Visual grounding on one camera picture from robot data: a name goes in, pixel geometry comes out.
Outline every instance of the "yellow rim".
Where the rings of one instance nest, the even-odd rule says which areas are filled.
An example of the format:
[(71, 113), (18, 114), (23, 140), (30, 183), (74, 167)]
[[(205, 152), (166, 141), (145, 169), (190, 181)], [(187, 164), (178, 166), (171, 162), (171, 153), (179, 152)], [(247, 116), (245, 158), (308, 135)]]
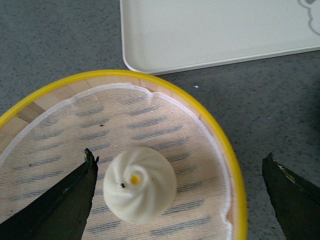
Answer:
[(225, 135), (225, 133), (223, 132), (223, 130), (221, 129), (217, 121), (196, 99), (194, 99), (191, 95), (189, 95), (179, 87), (161, 78), (140, 73), (140, 72), (128, 71), (128, 70), (96, 70), (96, 71), (89, 71), (89, 72), (68, 76), (58, 81), (55, 81), (47, 86), (44, 86), (43, 88), (25, 97), (16, 105), (14, 105), (12, 108), (10, 108), (7, 112), (5, 112), (0, 117), (0, 128), (2, 128), (12, 117), (16, 116), (23, 108), (25, 108), (26, 106), (28, 106), (29, 104), (37, 100), (38, 98), (50, 93), (55, 89), (58, 89), (65, 85), (69, 85), (74, 82), (86, 80), (86, 79), (108, 77), (108, 76), (136, 78), (136, 79), (149, 81), (159, 86), (162, 86), (172, 91), (173, 93), (177, 94), (178, 96), (182, 97), (183, 99), (185, 99), (205, 118), (205, 120), (210, 124), (214, 132), (217, 134), (222, 144), (222, 147), (224, 148), (224, 151), (227, 154), (227, 158), (230, 160), (230, 171), (234, 178), (236, 194), (238, 196), (237, 204), (239, 209), (239, 220), (238, 220), (239, 226), (238, 226), (236, 235), (240, 240), (246, 239), (247, 227), (248, 227), (247, 226), (248, 213), (247, 213), (247, 199), (246, 199), (245, 186), (244, 186), (244, 181), (242, 178), (241, 170), (240, 170), (236, 155), (234, 153), (234, 150), (229, 140), (227, 139), (227, 136)]

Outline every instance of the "speckled gray surface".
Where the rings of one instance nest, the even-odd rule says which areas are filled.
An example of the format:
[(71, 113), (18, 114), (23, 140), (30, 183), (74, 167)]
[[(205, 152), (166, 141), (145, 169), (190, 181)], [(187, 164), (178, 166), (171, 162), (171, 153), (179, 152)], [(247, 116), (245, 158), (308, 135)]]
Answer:
[[(0, 6), (0, 115), (60, 78), (127, 69), (118, 0), (0, 0)], [(248, 239), (284, 240), (262, 158), (273, 152), (320, 186), (320, 51), (160, 77), (199, 100), (228, 136), (246, 187)]]

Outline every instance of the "wooden slat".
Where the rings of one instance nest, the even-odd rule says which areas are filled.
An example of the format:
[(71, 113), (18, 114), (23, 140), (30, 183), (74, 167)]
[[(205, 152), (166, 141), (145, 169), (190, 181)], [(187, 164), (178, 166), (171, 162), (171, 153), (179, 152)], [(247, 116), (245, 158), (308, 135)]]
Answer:
[(14, 136), (0, 130), (0, 152), (3, 152)]
[(35, 120), (39, 115), (43, 114), (45, 112), (44, 109), (42, 109), (40, 106), (32, 102), (28, 106), (26, 106), (24, 109), (22, 109), (18, 116), (22, 120), (31, 123), (33, 120)]
[(72, 98), (76, 94), (69, 86), (59, 87), (51, 93), (61, 101)]
[(16, 136), (22, 131), (29, 123), (21, 118), (14, 116), (2, 128), (1, 131), (12, 136)]
[(60, 99), (54, 96), (52, 93), (48, 93), (34, 101), (34, 103), (36, 103), (39, 107), (41, 107), (44, 110), (48, 110), (49, 108), (51, 108), (59, 102)]
[(74, 91), (75, 93), (81, 93), (91, 88), (91, 86), (86, 80), (71, 83), (68, 85), (68, 87), (72, 89), (72, 91)]
[(107, 84), (121, 84), (121, 83), (133, 83), (139, 85), (139, 80), (131, 77), (120, 77), (120, 76), (108, 76), (108, 77), (97, 77), (86, 80), (89, 85), (94, 88)]

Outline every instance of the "orange dot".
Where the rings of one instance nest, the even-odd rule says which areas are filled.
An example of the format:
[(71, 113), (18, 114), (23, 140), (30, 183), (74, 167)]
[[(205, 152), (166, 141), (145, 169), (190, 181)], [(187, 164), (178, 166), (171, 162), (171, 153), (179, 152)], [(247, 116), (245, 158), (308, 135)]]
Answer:
[(131, 176), (131, 179), (130, 179), (130, 182), (133, 184), (133, 185), (137, 185), (140, 183), (140, 178), (139, 176), (137, 175), (132, 175)]

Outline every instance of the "bamboo steamer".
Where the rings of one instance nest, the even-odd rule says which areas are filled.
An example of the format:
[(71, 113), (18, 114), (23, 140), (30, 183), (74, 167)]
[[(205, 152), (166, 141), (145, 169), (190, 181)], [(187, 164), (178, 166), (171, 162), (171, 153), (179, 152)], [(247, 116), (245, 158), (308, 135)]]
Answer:
[[(70, 113), (73, 109), (78, 111), (74, 115)], [(56, 113), (61, 117), (59, 123), (51, 124)], [(83, 156), (85, 143), (78, 144), (78, 139), (91, 145), (87, 147), (95, 156), (105, 156), (83, 239), (246, 239), (244, 183), (221, 127), (177, 86), (127, 70), (97, 70), (63, 78), (27, 96), (0, 117), (0, 222), (82, 162), (78, 156)], [(145, 225), (131, 225), (113, 216), (103, 203), (99, 185), (112, 158), (135, 146), (161, 152), (171, 161), (178, 179), (173, 206)]]

